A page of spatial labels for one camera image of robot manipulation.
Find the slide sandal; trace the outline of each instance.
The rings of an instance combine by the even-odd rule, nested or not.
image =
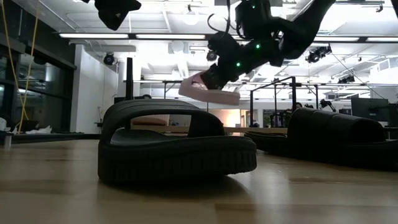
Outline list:
[[[287,137],[248,132],[257,148],[270,154],[349,166],[391,166],[398,162],[398,141],[386,141],[374,120],[300,108]]]
[[[155,114],[191,115],[187,137],[120,128],[133,118]],[[225,136],[221,121],[179,100],[129,100],[104,116],[98,145],[98,176],[106,182],[142,182],[211,177],[256,168],[256,145]]]

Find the ceiling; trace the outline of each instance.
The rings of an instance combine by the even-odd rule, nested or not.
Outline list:
[[[34,13],[36,0],[13,1],[30,13]],[[206,20],[212,13],[216,13],[217,16],[211,19],[211,25],[218,29],[225,27],[223,18],[227,15],[226,6],[215,6],[214,0],[140,2],[141,9],[131,12],[116,32],[211,34],[214,31],[208,27]],[[292,19],[309,2],[309,0],[296,0],[294,4],[273,7],[272,13],[275,16]],[[192,5],[195,13],[187,14],[187,4]],[[318,35],[397,35],[398,19],[391,1],[385,1],[384,10],[380,13],[376,13],[377,8],[378,6],[335,4],[326,14]],[[114,32],[107,29],[100,21],[93,3],[85,4],[79,0],[40,0],[39,10],[40,19],[59,32]],[[185,41],[188,50],[183,56],[172,52],[171,41],[91,40],[80,43],[85,44],[86,50],[94,52],[99,55],[98,57],[102,57],[110,49],[128,49],[127,47],[135,45],[134,54],[140,58],[141,75],[146,80],[181,79],[186,75],[206,70],[212,64],[206,60],[205,41]],[[189,50],[192,46],[202,47],[204,50]],[[339,77],[354,72],[366,82],[369,80],[371,68],[398,55],[397,44],[331,44],[331,48],[333,55],[327,55],[317,63],[308,64],[305,61],[305,56],[308,54],[306,52],[286,67],[275,68],[263,65],[250,75],[248,81],[270,82],[274,78],[290,75],[296,76],[298,82],[337,83]],[[115,52],[121,60],[128,54],[130,53]],[[232,91],[240,91],[242,94],[255,86],[235,87]]]

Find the wooden floor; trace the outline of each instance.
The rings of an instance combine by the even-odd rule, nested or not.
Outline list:
[[[97,143],[0,149],[0,223],[398,223],[397,173],[258,152],[254,172],[215,184],[115,189],[98,181]]]

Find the pink object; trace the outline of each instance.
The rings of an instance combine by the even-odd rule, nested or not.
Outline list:
[[[207,90],[200,75],[203,72],[192,75],[181,82],[179,95],[190,97],[194,100],[219,103],[224,105],[239,105],[241,95],[239,93],[232,93],[221,90]]]

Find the yellow cable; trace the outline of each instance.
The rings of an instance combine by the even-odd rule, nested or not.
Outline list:
[[[29,86],[30,71],[32,70],[33,52],[35,50],[36,31],[37,31],[37,24],[38,23],[39,23],[39,0],[37,0],[37,3],[36,3],[36,21],[35,21],[35,29],[33,31],[32,50],[30,51],[30,63],[29,63],[28,71],[27,71],[27,77],[26,77],[26,87],[25,87],[24,102],[22,104],[22,110],[23,111],[25,110],[27,89],[28,89],[28,86]],[[22,113],[21,121],[19,122],[18,134],[21,133],[21,127],[22,127],[23,121],[24,121],[24,115]]]
[[[12,74],[14,75],[15,85],[16,85],[17,91],[19,93],[18,78],[17,78],[16,72],[15,72],[14,62],[12,61],[11,45],[10,45],[10,39],[9,39],[9,36],[8,36],[8,28],[7,28],[6,10],[4,9],[4,1],[3,0],[1,1],[1,4],[2,4],[2,7],[1,7],[1,9],[2,9],[2,19],[3,19],[3,22],[4,22],[4,30],[6,31],[6,39],[7,39],[7,45],[8,45],[8,54],[9,54],[10,60],[11,60]],[[20,99],[21,104],[22,104],[22,95],[20,93],[19,93],[19,99]],[[29,120],[29,118],[26,115],[25,108],[22,108],[22,115],[25,115],[26,119]]]

